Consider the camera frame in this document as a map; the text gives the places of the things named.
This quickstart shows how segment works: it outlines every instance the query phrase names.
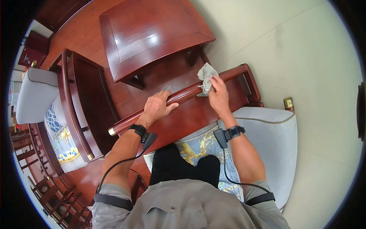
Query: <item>grey rag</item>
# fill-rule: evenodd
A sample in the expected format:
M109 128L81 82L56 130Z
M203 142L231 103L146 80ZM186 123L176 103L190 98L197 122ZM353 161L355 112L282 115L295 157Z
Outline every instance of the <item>grey rag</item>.
M212 86L209 77L212 78L213 75L219 76L217 71L213 69L211 65L205 63L205 65L203 65L203 67L197 73L198 78L203 81L201 86L202 92L197 96L208 96L208 91L211 89Z

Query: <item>table leg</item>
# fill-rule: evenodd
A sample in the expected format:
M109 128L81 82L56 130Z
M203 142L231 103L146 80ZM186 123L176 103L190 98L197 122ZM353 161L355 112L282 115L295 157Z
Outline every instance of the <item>table leg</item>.
M199 45L193 48L191 51L189 57L188 57L188 63L190 66L194 66L196 62L198 61L198 58L201 55L203 45Z
M145 89L144 83L141 80L139 80L139 79L137 79L135 77L133 77L133 78L131 78L129 80L122 78L120 81L123 82L123 83L125 83L125 84L131 85L131 86L133 86L135 88L138 88L140 90L144 90Z

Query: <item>wooden door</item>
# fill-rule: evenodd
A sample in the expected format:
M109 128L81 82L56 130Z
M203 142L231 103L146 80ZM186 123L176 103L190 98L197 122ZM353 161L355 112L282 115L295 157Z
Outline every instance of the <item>wooden door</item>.
M46 0L35 20L56 33L79 9L91 0Z

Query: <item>black shorts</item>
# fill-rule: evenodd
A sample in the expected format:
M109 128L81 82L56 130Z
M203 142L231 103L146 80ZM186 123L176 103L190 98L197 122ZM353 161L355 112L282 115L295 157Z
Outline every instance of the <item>black shorts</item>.
M193 179L210 183L217 188L219 176L220 161L216 156L201 158L195 167L179 155L177 146L172 143L155 152L149 185L161 181Z

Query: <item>grey shirt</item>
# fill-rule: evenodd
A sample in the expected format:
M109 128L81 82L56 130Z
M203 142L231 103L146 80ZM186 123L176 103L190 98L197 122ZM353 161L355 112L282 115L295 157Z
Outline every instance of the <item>grey shirt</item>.
M266 181L257 181L269 190ZM249 186L248 201L264 194ZM119 185L103 184L100 194L131 200ZM199 180L163 181L151 185L132 211L104 203L93 206L93 228L289 228L273 200L248 206L233 194Z

